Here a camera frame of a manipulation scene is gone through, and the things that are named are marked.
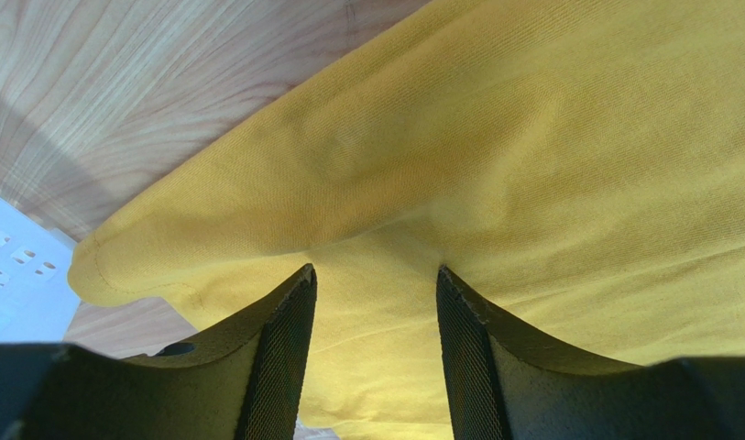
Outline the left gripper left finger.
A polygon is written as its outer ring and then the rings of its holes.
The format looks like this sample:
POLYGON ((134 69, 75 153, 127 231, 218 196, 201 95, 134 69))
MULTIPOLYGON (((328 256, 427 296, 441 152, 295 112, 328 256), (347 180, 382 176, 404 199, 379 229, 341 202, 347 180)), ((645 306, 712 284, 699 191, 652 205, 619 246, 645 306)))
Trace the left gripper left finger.
POLYGON ((154 356, 0 345, 0 439, 291 439, 316 299, 305 265, 154 356))

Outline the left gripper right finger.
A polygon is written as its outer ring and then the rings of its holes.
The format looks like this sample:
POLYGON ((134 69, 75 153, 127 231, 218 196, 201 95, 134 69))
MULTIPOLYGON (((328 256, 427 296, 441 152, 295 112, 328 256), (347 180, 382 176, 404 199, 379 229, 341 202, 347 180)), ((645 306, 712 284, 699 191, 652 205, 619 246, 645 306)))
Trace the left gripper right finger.
POLYGON ((639 366, 544 333, 449 268, 436 281, 457 439, 745 439, 745 357, 639 366))

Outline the yellow t-shirt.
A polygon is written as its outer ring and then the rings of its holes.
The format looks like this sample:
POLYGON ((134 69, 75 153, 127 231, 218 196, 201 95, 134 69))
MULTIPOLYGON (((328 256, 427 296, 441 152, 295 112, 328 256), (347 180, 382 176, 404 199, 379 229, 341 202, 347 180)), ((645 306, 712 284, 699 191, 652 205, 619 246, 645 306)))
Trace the yellow t-shirt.
POLYGON ((609 358, 745 355, 745 1, 433 1, 117 211, 68 281, 202 330, 308 263, 300 414, 344 439, 452 436, 443 265, 609 358))

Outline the white plastic basket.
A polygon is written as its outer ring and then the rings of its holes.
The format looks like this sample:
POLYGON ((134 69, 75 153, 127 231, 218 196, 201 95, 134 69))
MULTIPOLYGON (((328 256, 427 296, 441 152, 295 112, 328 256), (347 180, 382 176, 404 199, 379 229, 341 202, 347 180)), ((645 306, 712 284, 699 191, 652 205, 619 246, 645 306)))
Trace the white plastic basket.
POLYGON ((65 337, 81 302, 67 281, 75 245, 0 198, 0 344, 65 337))

